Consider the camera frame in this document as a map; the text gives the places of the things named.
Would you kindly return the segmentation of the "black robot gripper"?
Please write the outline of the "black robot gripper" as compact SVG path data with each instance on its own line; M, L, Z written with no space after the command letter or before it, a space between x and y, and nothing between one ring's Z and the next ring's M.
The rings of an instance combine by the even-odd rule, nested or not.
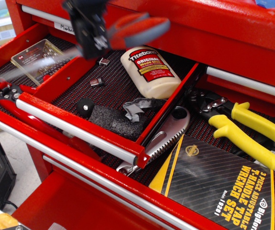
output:
M103 20L107 0L65 0L62 7L69 14L78 50L85 59L103 56L110 48Z

